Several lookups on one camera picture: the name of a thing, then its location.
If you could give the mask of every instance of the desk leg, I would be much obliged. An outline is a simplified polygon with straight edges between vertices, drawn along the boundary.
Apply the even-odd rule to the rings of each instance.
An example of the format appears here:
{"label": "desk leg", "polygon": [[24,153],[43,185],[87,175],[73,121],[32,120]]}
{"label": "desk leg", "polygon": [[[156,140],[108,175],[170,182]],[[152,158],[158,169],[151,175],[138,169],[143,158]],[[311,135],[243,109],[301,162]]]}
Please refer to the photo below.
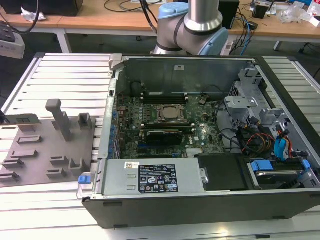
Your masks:
{"label": "desk leg", "polygon": [[283,43],[282,41],[277,41],[273,47],[273,50],[278,51],[282,43]]}
{"label": "desk leg", "polygon": [[71,50],[69,39],[68,39],[68,36],[66,34],[65,29],[64,28],[58,29],[58,31],[56,32],[56,36],[59,40],[62,53],[63,54],[71,54],[72,50]]}

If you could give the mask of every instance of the floor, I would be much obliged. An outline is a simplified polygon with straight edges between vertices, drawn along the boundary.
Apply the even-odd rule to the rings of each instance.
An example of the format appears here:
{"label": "floor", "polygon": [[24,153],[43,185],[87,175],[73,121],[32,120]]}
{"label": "floor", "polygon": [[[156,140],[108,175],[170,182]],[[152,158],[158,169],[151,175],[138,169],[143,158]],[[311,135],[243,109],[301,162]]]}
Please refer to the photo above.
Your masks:
{"label": "floor", "polygon": [[[36,53],[61,53],[59,43],[54,34],[31,33],[23,36],[26,48],[24,59],[13,59],[0,56],[0,108],[15,88],[20,77]],[[156,38],[143,36],[141,41],[136,41],[135,36],[114,35],[88,35],[70,34],[69,41],[74,53],[123,53],[123,54],[149,54],[156,45]],[[304,53],[299,53],[303,43],[286,42],[279,51],[274,51],[274,42],[253,40],[248,46],[245,55],[295,57],[302,66],[313,76],[320,67],[320,44],[306,47]],[[316,76],[320,82],[320,73]]]}

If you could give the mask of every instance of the warning label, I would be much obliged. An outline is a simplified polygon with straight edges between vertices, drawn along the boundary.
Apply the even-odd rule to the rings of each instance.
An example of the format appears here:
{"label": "warning label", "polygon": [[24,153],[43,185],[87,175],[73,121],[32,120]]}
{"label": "warning label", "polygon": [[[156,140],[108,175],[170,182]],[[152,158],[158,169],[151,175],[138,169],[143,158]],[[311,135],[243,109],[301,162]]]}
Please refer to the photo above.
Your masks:
{"label": "warning label", "polygon": [[126,161],[124,163],[125,169],[137,169],[139,167],[140,162],[138,161]]}
{"label": "warning label", "polygon": [[139,192],[142,194],[177,193],[176,165],[140,165]]}

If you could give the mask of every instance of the metal slotted surface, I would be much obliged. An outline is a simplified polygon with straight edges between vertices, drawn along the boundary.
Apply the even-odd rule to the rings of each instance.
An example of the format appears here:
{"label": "metal slotted surface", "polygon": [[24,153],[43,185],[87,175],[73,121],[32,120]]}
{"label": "metal slotted surface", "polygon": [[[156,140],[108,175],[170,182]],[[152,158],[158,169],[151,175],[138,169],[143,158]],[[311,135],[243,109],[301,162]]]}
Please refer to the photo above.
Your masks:
{"label": "metal slotted surface", "polygon": [[[320,135],[320,94],[319,85],[300,67],[286,57],[264,57],[272,71],[288,91],[294,102]],[[267,88],[272,102],[281,108],[276,96]]]}
{"label": "metal slotted surface", "polygon": [[[92,160],[98,160],[101,128],[109,84],[109,54],[46,54],[35,58],[3,111],[7,115],[34,113],[53,118],[45,108],[48,99],[61,99],[69,117],[89,113],[96,118]],[[15,126],[0,127],[0,163],[6,159],[17,134]]]}
{"label": "metal slotted surface", "polygon": [[[60,98],[69,116],[77,116],[84,109],[90,111],[98,117],[92,149],[92,160],[96,161],[104,115],[101,106],[107,99],[110,78],[93,77],[92,73],[104,74],[96,71],[85,72],[86,75],[75,72],[76,77],[68,75],[70,78],[66,78],[64,72],[59,71],[69,67],[65,73],[73,73],[70,72],[72,67],[86,67],[86,71],[88,67],[101,67],[107,72],[108,59],[108,54],[46,54],[43,59],[36,58],[2,110],[7,114],[19,114],[32,109],[37,110],[41,118],[50,118],[44,103],[50,98]],[[43,71],[49,74],[34,77]],[[97,91],[94,86],[100,86],[101,90]],[[0,161],[6,158],[17,130],[16,127],[0,127]],[[92,171],[96,167],[96,163],[91,164]],[[91,239],[92,236],[106,240],[256,239],[256,235],[283,240],[319,239],[320,207],[287,220],[102,229],[76,198],[77,188],[77,182],[0,188],[1,239],[39,239],[39,236],[47,240]]]}

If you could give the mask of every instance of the plastic bag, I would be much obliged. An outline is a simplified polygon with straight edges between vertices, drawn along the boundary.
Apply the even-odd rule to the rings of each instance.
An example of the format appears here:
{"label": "plastic bag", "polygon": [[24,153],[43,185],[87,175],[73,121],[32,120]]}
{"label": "plastic bag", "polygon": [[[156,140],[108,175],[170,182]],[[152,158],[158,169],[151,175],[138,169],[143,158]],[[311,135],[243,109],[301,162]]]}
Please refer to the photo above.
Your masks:
{"label": "plastic bag", "polygon": [[306,12],[302,9],[303,7],[303,3],[295,1],[287,10],[279,12],[277,17],[283,24],[291,22],[301,23],[300,16]]}
{"label": "plastic bag", "polygon": [[[21,11],[22,11],[21,16],[25,20],[27,20],[27,21],[29,21],[31,23],[34,22],[34,20],[36,19],[36,15],[37,15],[36,13],[24,10],[22,7],[21,7]],[[46,20],[46,19],[47,18],[45,17],[45,15],[42,12],[40,12],[38,21],[43,21],[43,20]]]}
{"label": "plastic bag", "polygon": [[315,16],[320,16],[320,0],[313,0],[308,8],[308,14]]}

